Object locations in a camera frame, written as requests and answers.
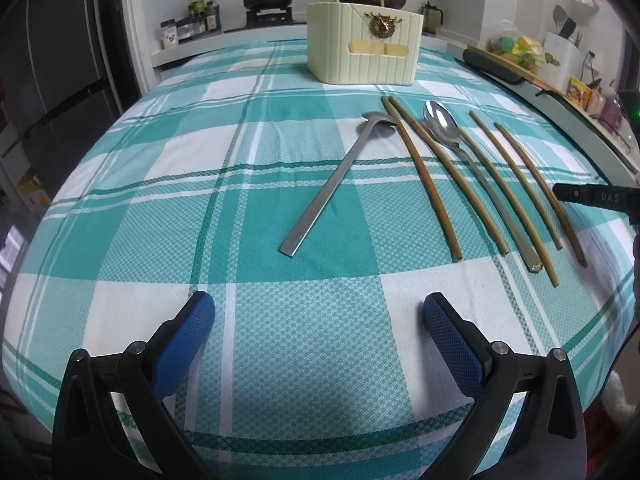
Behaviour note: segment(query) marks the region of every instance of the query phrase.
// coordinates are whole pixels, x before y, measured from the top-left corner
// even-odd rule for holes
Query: refrigerator
[[[121,1],[14,0],[0,20],[8,119],[53,198],[140,97]]]

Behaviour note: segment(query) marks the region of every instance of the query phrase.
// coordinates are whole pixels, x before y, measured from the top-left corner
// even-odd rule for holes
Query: cream storage box
[[[336,85],[411,85],[420,49],[422,15],[361,4],[306,6],[307,65]]]

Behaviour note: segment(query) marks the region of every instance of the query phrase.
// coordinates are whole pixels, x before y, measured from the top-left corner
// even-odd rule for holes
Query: tablecloth
[[[447,152],[511,248],[497,253],[414,134],[462,261],[452,263],[398,135],[372,138],[296,256],[278,252],[356,139],[361,114],[382,110],[382,94],[418,117],[427,98],[451,111],[528,212],[560,286],[526,271],[468,165]],[[471,406],[418,319],[424,297],[439,290],[488,340],[532,354],[564,348],[586,406],[632,319],[625,217],[564,205],[589,261],[580,267],[565,238],[556,250],[469,110],[511,130],[550,184],[604,182],[544,117],[441,52],[420,51],[410,87],[322,84],[306,68],[305,41],[190,60],[105,133],[44,216],[6,320],[2,365],[12,386],[51,428],[70,352],[121,352],[206,290],[214,327],[165,403],[220,476],[415,479]],[[481,467],[499,457],[521,405],[515,396]],[[151,463],[121,399],[118,408]]]

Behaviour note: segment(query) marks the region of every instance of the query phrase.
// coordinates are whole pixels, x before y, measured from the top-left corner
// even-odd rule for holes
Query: spoon
[[[511,216],[504,208],[500,199],[496,195],[495,191],[492,189],[491,185],[487,182],[484,175],[482,175],[478,166],[474,160],[469,156],[469,154],[460,148],[460,143],[462,142],[462,136],[460,135],[460,130],[458,129],[458,125],[456,121],[453,119],[451,114],[447,112],[447,110],[441,106],[436,101],[427,101],[424,104],[424,120],[427,123],[428,129],[431,131],[431,135],[443,146],[446,146],[450,150],[453,150],[457,154],[461,155],[469,164],[471,171],[476,176],[478,182],[484,187],[487,195],[491,199],[491,202],[494,203],[495,208],[498,210],[500,217],[504,221],[504,224],[507,226],[511,237],[516,242],[518,250],[522,255],[522,259],[529,270],[532,272],[538,272],[542,269],[542,261],[540,257],[536,253],[535,250],[529,245],[529,242],[525,238],[525,235],[519,229],[519,227],[515,224]]]
[[[329,179],[324,183],[324,186],[318,191],[316,197],[311,201],[311,204],[307,206],[302,216],[298,219],[296,224],[292,227],[287,237],[280,244],[278,249],[282,254],[293,257],[296,251],[304,241],[306,235],[316,223],[316,220],[320,216],[320,213],[327,205],[338,184],[341,183],[347,171],[353,164],[353,161],[360,154],[364,145],[369,138],[369,134],[375,128],[377,133],[387,134],[393,133],[394,125],[396,122],[393,117],[383,114],[382,112],[367,112],[362,115],[367,119],[367,124],[364,127],[362,133],[358,136],[358,139],[353,143],[351,149],[344,156],[341,163],[335,168]]]
[[[556,32],[560,33],[560,30],[562,29],[564,22],[566,22],[567,18],[569,17],[569,14],[566,12],[566,10],[564,10],[562,6],[556,5],[554,7],[553,15],[554,21],[556,22]]]

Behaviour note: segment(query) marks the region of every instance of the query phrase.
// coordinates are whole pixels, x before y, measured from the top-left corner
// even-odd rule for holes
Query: gas stove
[[[246,12],[246,28],[287,25],[289,23],[293,23],[291,7],[277,9],[277,12],[258,12],[257,10],[248,10]]]

